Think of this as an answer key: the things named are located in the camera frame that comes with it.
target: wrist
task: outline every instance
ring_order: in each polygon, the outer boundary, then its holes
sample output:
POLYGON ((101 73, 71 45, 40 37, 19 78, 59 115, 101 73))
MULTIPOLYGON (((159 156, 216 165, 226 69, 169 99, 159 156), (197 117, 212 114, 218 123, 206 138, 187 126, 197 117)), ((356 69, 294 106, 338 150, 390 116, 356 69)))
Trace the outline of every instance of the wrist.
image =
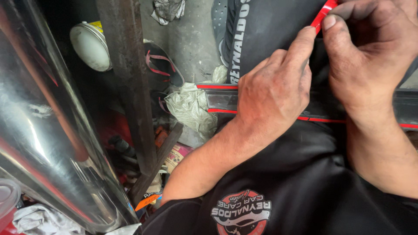
POLYGON ((232 119, 212 139, 229 146, 230 165, 236 166, 263 150, 274 140, 267 140, 263 127, 249 125, 239 117, 232 119))
POLYGON ((347 112, 349 119, 361 130, 382 128, 383 125, 398 125, 392 105, 381 105, 378 108, 347 112))

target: concrete floor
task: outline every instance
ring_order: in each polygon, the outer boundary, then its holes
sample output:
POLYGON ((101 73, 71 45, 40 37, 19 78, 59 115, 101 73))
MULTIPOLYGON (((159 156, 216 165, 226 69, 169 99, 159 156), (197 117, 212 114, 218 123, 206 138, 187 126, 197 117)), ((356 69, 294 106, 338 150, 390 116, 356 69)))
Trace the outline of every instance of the concrete floor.
POLYGON ((143 36, 161 46, 178 67, 186 82, 212 79, 221 60, 212 32, 210 10, 213 0, 188 0, 180 20, 161 26, 150 15, 152 0, 139 0, 143 36))

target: black t-shirt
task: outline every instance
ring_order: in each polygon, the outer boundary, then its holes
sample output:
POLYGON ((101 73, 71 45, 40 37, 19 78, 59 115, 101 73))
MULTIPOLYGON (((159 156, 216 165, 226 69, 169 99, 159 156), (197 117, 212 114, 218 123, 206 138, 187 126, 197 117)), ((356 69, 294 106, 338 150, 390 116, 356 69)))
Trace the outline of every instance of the black t-shirt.
POLYGON ((167 202, 143 234, 418 235, 418 200, 385 194, 349 169, 344 136, 342 125, 296 121, 202 200, 167 202))

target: stainless steel exhaust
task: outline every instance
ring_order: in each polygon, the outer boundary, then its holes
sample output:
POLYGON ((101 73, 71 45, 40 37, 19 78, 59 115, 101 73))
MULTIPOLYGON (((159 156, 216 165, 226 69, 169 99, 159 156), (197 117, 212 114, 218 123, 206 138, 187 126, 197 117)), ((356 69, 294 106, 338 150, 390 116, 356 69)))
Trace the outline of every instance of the stainless steel exhaust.
POLYGON ((138 222, 33 0, 0 1, 0 170, 91 233, 138 222))

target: reynaldos car care logo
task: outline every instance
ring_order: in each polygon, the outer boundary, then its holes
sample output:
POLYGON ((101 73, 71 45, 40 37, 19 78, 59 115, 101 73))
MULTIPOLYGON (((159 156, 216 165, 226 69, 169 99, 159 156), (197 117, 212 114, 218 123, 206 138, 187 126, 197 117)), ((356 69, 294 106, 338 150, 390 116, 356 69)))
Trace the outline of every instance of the reynaldos car care logo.
POLYGON ((271 201, 249 189, 218 201, 211 216, 219 235, 261 235, 270 218, 271 201))

